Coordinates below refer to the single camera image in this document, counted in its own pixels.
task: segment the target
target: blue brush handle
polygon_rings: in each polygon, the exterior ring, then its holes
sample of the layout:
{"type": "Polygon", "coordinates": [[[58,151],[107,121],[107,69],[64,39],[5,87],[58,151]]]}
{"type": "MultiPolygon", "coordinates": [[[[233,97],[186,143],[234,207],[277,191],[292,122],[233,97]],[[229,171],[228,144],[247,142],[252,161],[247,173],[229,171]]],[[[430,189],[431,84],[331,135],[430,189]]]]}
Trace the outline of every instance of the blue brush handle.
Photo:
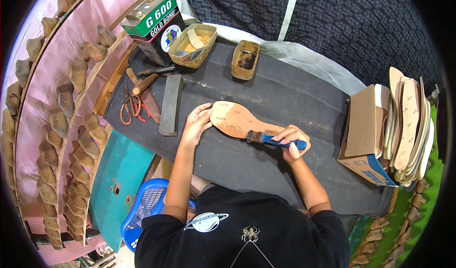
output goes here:
{"type": "MultiPolygon", "coordinates": [[[[279,141],[275,141],[275,140],[272,140],[273,136],[271,135],[266,135],[266,134],[263,134],[263,143],[264,144],[267,144],[267,145],[272,145],[272,146],[280,146],[280,147],[285,147],[285,148],[288,148],[290,146],[290,143],[286,144],[286,145],[281,145],[280,144],[280,140],[279,141]]],[[[302,141],[302,140],[295,140],[295,141],[292,141],[294,143],[294,145],[299,149],[299,150],[305,150],[305,148],[307,147],[307,142],[305,141],[302,141]]]]}

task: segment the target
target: cardboard box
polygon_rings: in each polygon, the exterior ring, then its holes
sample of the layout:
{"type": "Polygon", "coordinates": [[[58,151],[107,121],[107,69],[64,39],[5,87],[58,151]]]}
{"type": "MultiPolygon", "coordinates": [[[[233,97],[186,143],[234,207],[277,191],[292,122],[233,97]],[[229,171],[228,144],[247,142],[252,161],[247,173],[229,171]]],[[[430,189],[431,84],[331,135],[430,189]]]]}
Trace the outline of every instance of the cardboard box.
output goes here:
{"type": "Polygon", "coordinates": [[[379,162],[389,94],[387,87],[372,84],[351,96],[337,161],[373,184],[399,187],[385,172],[386,164],[379,162]]]}

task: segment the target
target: person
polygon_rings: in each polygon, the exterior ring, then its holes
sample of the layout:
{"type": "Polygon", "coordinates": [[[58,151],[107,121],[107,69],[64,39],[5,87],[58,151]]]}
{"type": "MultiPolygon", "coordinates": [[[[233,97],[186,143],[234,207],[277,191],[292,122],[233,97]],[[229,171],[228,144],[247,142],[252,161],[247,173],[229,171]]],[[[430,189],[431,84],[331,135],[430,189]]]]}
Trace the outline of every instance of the person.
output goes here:
{"type": "Polygon", "coordinates": [[[284,148],[283,158],[293,171],[308,216],[277,195],[208,185],[197,199],[196,216],[186,224],[195,148],[212,126],[210,106],[198,106],[187,118],[165,212],[142,220],[136,268],[348,267],[350,248],[342,221],[302,158],[311,148],[309,137],[293,125],[274,140],[307,142],[303,151],[294,144],[284,148]]]}

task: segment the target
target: black rubber mat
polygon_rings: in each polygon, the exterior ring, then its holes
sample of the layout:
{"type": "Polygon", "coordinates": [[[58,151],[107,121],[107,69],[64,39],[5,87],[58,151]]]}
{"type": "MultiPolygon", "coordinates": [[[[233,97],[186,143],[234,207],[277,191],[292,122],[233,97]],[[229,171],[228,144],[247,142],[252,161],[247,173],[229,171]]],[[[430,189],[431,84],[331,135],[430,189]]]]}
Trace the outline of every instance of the black rubber mat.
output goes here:
{"type": "MultiPolygon", "coordinates": [[[[311,139],[304,160],[328,192],[331,207],[340,215],[381,215],[390,203],[392,188],[376,186],[337,162],[347,112],[347,96],[332,85],[294,66],[259,55],[253,79],[240,81],[231,75],[234,47],[215,43],[203,65],[186,73],[179,114],[179,133],[165,137],[142,111],[147,123],[133,118],[123,125],[119,110],[124,103],[124,80],[116,86],[104,118],[118,132],[174,162],[187,115],[198,105],[219,100],[239,103],[261,121],[286,127],[294,124],[311,139]]],[[[130,57],[136,73],[152,66],[138,50],[130,57]]],[[[150,91],[162,108],[166,78],[158,77],[150,91]]],[[[247,144],[213,127],[203,133],[196,149],[194,174],[237,191],[277,194],[296,208],[303,208],[295,180],[282,158],[281,148],[247,144]]]]}

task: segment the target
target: blue plastic stool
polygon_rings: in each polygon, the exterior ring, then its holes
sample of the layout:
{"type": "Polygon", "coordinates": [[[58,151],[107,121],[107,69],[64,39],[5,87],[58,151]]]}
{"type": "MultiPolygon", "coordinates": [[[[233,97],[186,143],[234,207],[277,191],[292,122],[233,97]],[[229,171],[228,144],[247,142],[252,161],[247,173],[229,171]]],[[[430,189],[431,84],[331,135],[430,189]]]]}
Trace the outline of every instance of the blue plastic stool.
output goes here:
{"type": "MultiPolygon", "coordinates": [[[[143,218],[165,212],[163,198],[168,189],[168,183],[169,181],[166,179],[155,178],[144,182],[138,190],[133,207],[120,227],[123,242],[133,253],[142,232],[141,221],[143,218]]],[[[196,201],[190,199],[188,205],[195,208],[196,201]]]]}

